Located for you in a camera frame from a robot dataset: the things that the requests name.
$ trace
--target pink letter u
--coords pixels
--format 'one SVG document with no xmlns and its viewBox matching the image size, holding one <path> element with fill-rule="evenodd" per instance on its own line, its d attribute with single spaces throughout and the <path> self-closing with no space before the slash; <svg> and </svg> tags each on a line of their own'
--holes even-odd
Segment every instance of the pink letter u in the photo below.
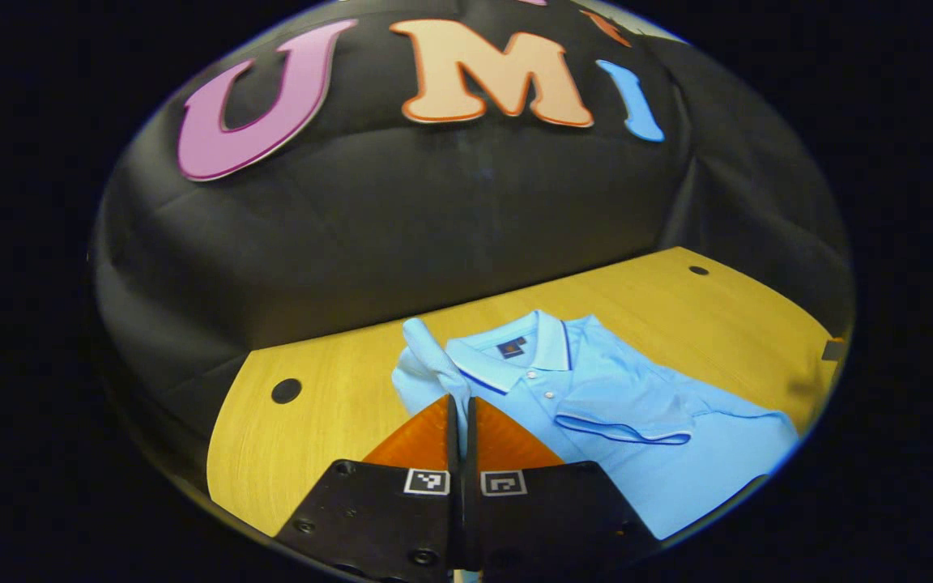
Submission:
<svg viewBox="0 0 933 583">
<path fill-rule="evenodd" d="M 358 21 L 328 23 L 280 45 L 288 53 L 273 107 L 243 128 L 225 128 L 225 104 L 233 82 L 254 60 L 234 66 L 185 101 L 178 130 L 178 168 L 192 181 L 228 176 L 271 154 L 295 137 L 322 106 L 330 85 L 330 62 L 337 35 Z"/>
</svg>

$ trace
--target shirt tag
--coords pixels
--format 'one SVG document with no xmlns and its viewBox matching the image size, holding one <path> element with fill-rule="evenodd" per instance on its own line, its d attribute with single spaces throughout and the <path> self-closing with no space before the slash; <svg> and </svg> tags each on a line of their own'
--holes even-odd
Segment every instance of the shirt tag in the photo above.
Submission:
<svg viewBox="0 0 933 583">
<path fill-rule="evenodd" d="M 525 354 L 521 345 L 527 343 L 528 341 L 521 337 L 516 340 L 510 340 L 507 343 L 497 344 L 496 348 L 499 348 L 499 354 L 503 355 L 503 358 L 513 358 L 516 355 Z"/>
</svg>

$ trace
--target wooden table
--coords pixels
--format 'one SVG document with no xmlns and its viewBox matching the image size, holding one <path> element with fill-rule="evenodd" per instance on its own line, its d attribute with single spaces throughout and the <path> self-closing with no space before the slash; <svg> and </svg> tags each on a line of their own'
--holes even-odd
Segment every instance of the wooden table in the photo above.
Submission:
<svg viewBox="0 0 933 583">
<path fill-rule="evenodd" d="M 699 266 L 707 275 L 689 268 Z M 422 314 L 441 344 L 534 309 L 595 314 L 656 363 L 787 413 L 803 434 L 830 391 L 826 329 L 788 299 L 682 248 Z M 337 458 L 360 460 L 408 420 L 391 383 L 403 320 L 249 354 L 211 436 L 214 502 L 274 536 Z M 295 401 L 271 389 L 297 379 Z"/>
</svg>

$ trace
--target blue letter i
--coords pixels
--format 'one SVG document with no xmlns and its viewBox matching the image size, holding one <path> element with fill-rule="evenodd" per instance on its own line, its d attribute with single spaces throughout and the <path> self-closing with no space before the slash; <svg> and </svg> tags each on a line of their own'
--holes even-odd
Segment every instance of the blue letter i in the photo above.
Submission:
<svg viewBox="0 0 933 583">
<path fill-rule="evenodd" d="M 640 88 L 640 78 L 631 70 L 622 66 L 616 66 L 612 62 L 597 60 L 600 69 L 611 74 L 611 79 L 618 86 L 618 92 L 621 93 L 621 99 L 625 100 L 625 110 L 628 112 L 628 119 L 625 121 L 625 128 L 633 133 L 633 136 L 650 140 L 652 143 L 663 143 L 664 132 L 658 128 L 658 123 L 654 121 L 654 115 L 647 104 L 647 97 L 643 95 L 643 89 Z"/>
</svg>

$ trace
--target polo shirt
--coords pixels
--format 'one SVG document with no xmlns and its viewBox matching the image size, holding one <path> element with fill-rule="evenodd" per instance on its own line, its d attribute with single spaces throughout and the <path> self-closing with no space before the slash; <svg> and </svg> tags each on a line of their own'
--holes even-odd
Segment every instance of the polo shirt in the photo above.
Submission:
<svg viewBox="0 0 933 583">
<path fill-rule="evenodd" d="M 799 439 L 784 413 L 655 364 L 594 315 L 535 310 L 444 350 L 419 318 L 403 333 L 392 380 L 411 415 L 452 395 L 466 455 L 467 403 L 480 396 L 564 462 L 598 462 L 659 539 L 773 472 Z"/>
</svg>

